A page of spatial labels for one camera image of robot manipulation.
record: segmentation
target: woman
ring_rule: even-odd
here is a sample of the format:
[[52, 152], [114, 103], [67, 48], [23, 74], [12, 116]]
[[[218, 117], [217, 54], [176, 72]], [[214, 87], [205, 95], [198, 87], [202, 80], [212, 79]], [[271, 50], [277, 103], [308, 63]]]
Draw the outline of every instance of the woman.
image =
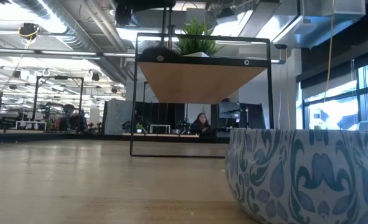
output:
[[211, 132], [211, 127], [207, 121], [206, 114], [200, 113], [197, 115], [197, 119], [191, 125], [191, 133], [206, 136], [206, 133]]

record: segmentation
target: dark hair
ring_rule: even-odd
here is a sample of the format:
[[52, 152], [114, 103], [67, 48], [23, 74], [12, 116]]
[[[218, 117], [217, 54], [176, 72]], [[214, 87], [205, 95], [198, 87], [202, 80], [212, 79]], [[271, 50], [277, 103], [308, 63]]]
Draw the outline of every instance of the dark hair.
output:
[[[204, 115], [204, 117], [206, 118], [206, 122], [205, 122], [204, 124], [202, 124], [202, 123], [201, 123], [201, 121], [199, 120], [199, 117], [200, 117], [201, 115]], [[195, 120], [195, 122], [194, 122], [194, 123], [197, 123], [197, 124], [199, 124], [199, 125], [201, 125], [201, 126], [203, 126], [203, 127], [205, 127], [205, 128], [209, 128], [209, 127], [210, 127], [209, 122], [208, 122], [208, 120], [207, 120], [207, 116], [206, 116], [206, 114], [205, 114], [205, 113], [200, 113], [199, 115], [197, 115], [197, 118], [196, 118], [196, 120]]]

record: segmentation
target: ceramic bowl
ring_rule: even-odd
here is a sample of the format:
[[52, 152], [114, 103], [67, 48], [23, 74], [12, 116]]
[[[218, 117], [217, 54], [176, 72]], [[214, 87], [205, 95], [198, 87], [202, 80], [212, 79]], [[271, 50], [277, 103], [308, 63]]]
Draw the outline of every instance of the ceramic bowl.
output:
[[368, 132], [237, 129], [225, 165], [260, 223], [368, 223]]

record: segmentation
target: green plant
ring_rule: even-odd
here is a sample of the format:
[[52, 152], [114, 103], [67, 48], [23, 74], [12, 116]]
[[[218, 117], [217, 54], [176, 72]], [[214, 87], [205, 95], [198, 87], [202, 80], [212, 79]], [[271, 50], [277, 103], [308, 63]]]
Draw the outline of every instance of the green plant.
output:
[[136, 123], [135, 128], [136, 128], [137, 130], [139, 130], [139, 129], [141, 129], [141, 130], [142, 130], [142, 124]]
[[[195, 19], [190, 24], [184, 25], [184, 32], [187, 35], [211, 35], [214, 29], [208, 30], [206, 21], [199, 24]], [[181, 55], [188, 55], [198, 52], [203, 52], [212, 57], [222, 47], [215, 47], [215, 40], [194, 40], [179, 38], [177, 43], [179, 53]]]

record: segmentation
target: wooden shelf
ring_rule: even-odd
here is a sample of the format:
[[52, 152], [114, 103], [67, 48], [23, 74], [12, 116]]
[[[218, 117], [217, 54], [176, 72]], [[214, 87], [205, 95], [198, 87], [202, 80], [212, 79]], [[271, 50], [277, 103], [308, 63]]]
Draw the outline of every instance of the wooden shelf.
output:
[[139, 58], [138, 65], [161, 103], [216, 104], [261, 74], [268, 65], [266, 60], [178, 59], [173, 63]]
[[[123, 133], [124, 136], [130, 136], [131, 133]], [[134, 133], [134, 136], [147, 136], [147, 137], [180, 137], [180, 138], [198, 138], [195, 134], [145, 134], [145, 133]]]

